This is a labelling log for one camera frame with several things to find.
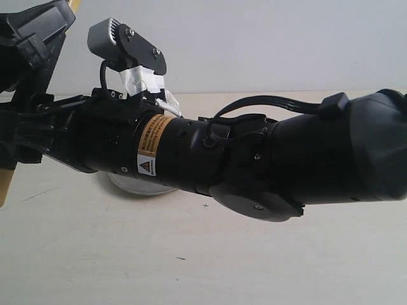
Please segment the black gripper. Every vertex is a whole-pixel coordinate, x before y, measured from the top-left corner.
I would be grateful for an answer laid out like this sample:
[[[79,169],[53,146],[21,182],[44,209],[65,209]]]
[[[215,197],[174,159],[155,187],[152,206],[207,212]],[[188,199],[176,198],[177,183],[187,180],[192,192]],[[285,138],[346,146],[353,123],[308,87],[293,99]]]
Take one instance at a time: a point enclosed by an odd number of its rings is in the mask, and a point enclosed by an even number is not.
[[[74,149],[74,113],[87,98],[55,100],[46,92],[62,49],[53,43],[75,19],[67,1],[1,14],[1,92],[15,90],[1,104],[1,168],[39,164],[48,156],[79,172],[94,172]]]

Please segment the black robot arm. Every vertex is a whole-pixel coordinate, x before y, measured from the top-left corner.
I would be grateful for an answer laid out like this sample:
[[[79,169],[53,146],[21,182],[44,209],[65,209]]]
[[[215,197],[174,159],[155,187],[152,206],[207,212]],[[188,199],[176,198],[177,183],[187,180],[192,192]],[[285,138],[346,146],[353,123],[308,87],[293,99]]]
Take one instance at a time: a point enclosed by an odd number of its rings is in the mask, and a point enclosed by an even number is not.
[[[165,89],[160,50],[113,18],[92,26],[102,59],[91,95],[47,93],[74,1],[1,14],[1,170],[43,156],[208,196],[271,222],[306,205],[406,197],[406,95],[391,89],[321,103],[258,95],[187,119]]]

